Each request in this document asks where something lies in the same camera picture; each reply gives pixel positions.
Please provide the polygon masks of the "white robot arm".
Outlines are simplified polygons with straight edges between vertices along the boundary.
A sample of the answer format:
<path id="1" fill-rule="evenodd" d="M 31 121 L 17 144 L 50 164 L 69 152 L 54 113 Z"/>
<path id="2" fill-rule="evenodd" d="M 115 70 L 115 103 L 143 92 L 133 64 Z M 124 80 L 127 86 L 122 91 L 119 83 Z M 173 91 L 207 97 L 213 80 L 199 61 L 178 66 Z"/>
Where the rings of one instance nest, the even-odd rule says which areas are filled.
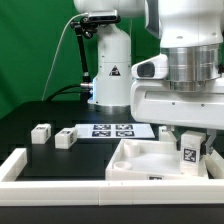
<path id="1" fill-rule="evenodd" d="M 98 39 L 98 74 L 91 102 L 101 109 L 131 108 L 139 122 L 205 128 L 206 151 L 224 130 L 224 0 L 73 0 L 83 34 Z M 130 37 L 121 17 L 145 17 L 160 53 L 130 62 Z"/>

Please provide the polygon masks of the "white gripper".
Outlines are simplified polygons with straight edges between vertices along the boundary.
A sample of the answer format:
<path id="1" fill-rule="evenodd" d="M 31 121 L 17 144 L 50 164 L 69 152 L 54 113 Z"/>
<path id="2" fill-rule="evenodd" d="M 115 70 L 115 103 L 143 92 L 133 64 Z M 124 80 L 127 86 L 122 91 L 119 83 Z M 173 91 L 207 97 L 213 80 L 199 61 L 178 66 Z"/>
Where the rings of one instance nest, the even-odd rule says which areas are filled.
<path id="1" fill-rule="evenodd" d="M 180 149 L 175 126 L 206 128 L 205 154 L 213 152 L 217 130 L 224 130 L 224 79 L 206 84 L 202 92 L 177 92 L 165 80 L 136 80 L 131 87 L 131 114 L 138 122 L 165 124 Z"/>

